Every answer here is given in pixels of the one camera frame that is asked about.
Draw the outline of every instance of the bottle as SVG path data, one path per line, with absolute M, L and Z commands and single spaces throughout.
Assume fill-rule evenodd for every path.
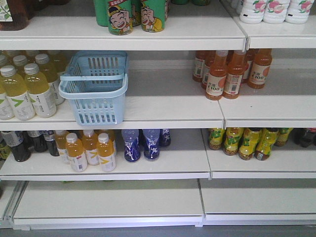
M 75 133 L 69 133 L 66 136 L 66 149 L 70 166 L 75 172 L 83 172 L 88 167 L 84 148 L 81 140 Z
M 260 141 L 256 147 L 255 157 L 258 160 L 266 160 L 269 158 L 273 144 L 277 141 L 277 128 L 264 128 Z
M 56 68 L 50 62 L 47 54 L 38 54 L 35 57 L 36 63 L 39 65 L 39 70 L 46 76 L 49 87 L 55 98 L 55 104 L 60 105 L 64 102 L 64 98 L 59 95 L 58 86 L 60 83 L 59 76 L 57 74 Z
M 32 142 L 34 144 L 34 150 L 36 152 L 47 151 L 47 145 L 46 145 L 45 138 L 42 131 L 36 131 L 36 130 L 28 131 L 28 135 L 32 139 Z
M 104 172 L 110 172 L 116 167 L 113 143 L 107 133 L 101 133 L 98 136 L 97 150 L 99 162 Z
M 0 1 L 0 31 L 18 31 L 29 24 L 24 0 Z
M 223 96 L 227 99 L 236 99 L 239 96 L 239 87 L 245 72 L 246 51 L 235 50 L 232 60 L 227 66 L 227 78 Z
M 57 108 L 45 75 L 36 63 L 27 64 L 24 70 L 25 84 L 36 114 L 41 118 L 53 116 Z
M 207 80 L 207 87 L 205 92 L 207 99 L 219 100 L 220 98 L 222 98 L 227 75 L 227 54 L 227 50 L 216 51 L 214 63 L 211 65 Z
M 98 135 L 94 133 L 93 130 L 84 130 L 81 141 L 85 149 L 85 157 L 87 158 L 88 164 L 99 164 L 97 151 Z
M 124 140 L 124 158 L 129 162 L 138 161 L 140 158 L 138 129 L 122 129 L 121 133 Z
M 261 48 L 255 55 L 248 85 L 254 89 L 261 89 L 265 86 L 270 65 L 272 63 L 270 48 Z
M 144 147 L 144 156 L 149 161 L 157 160 L 159 157 L 159 134 L 160 129 L 143 129 L 146 139 L 146 147 Z
M 55 141 L 54 131 L 53 130 L 44 130 L 44 131 L 42 131 L 42 133 L 44 135 L 44 139 L 46 141 L 46 145 L 47 145 L 49 153 L 53 157 L 58 157 L 59 153 L 58 153 L 57 144 Z
M 32 106 L 27 87 L 22 77 L 16 73 L 13 66 L 4 66 L 0 69 L 1 84 L 6 91 L 6 97 L 19 120 L 28 120 L 34 117 L 35 111 Z
M 6 144 L 11 148 L 14 159 L 17 162 L 23 162 L 30 158 L 31 152 L 23 142 L 21 131 L 2 131 Z
M 57 150 L 62 158 L 63 163 L 70 164 L 68 159 L 68 152 L 66 150 L 66 136 L 69 134 L 67 130 L 55 130 L 55 141 L 57 145 Z

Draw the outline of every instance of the bottle cap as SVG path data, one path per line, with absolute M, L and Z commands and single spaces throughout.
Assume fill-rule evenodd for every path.
M 13 62 L 16 66 L 24 66 L 28 63 L 28 59 L 24 55 L 18 55 L 13 58 Z
M 98 136 L 98 141 L 100 143 L 107 143 L 109 141 L 109 135 L 107 133 L 101 133 Z
M 46 64 L 49 62 L 49 56 L 45 53 L 41 53 L 35 56 L 35 61 L 38 64 Z
M 29 63 L 24 66 L 24 71 L 28 75 L 34 75 L 40 71 L 40 68 L 36 63 Z
M 67 140 L 67 142 L 69 142 L 69 143 L 75 143 L 75 142 L 78 140 L 77 134 L 75 134 L 75 133 L 69 133 L 69 134 L 66 136 L 66 140 Z
M 0 72 L 3 77 L 11 77 L 16 74 L 15 67 L 12 65 L 2 67 Z

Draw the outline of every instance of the white bottle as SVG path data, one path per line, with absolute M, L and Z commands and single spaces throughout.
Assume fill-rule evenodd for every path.
M 247 24 L 258 24 L 262 21 L 268 0 L 244 0 L 239 18 Z
M 304 24 L 307 22 L 314 1 L 315 0 L 291 0 L 285 21 L 292 24 Z

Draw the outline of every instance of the white label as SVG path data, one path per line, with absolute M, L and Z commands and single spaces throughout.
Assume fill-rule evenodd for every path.
M 85 156 L 87 157 L 87 161 L 91 165 L 99 164 L 99 157 L 98 157 L 98 151 L 97 149 L 88 151 L 85 150 Z
M 223 94 L 226 76 L 215 77 L 211 74 L 208 75 L 206 93 L 213 96 Z
M 1 21 L 13 21 L 11 12 L 6 0 L 0 0 L 0 22 Z
M 224 92 L 230 95 L 236 95 L 239 92 L 242 75 L 236 76 L 227 74 Z
M 8 101 L 13 108 L 14 115 L 20 120 L 27 120 L 35 115 L 33 105 L 27 92 L 22 95 L 9 97 Z

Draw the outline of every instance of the bottle label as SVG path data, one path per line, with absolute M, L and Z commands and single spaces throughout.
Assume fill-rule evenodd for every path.
M 0 0 L 0 22 L 12 22 L 11 12 L 6 0 Z
M 253 64 L 249 81 L 256 85 L 263 85 L 269 73 L 270 66 Z
M 206 93 L 213 96 L 223 94 L 226 76 L 215 77 L 212 74 L 208 75 Z
M 14 115 L 20 120 L 30 119 L 35 115 L 33 105 L 27 92 L 22 95 L 9 97 L 8 101 L 13 108 Z
M 29 94 L 35 112 L 40 117 L 51 116 L 56 112 L 56 105 L 51 90 L 42 94 Z
M 224 92 L 230 95 L 236 95 L 239 93 L 239 87 L 241 83 L 242 75 L 227 74 Z

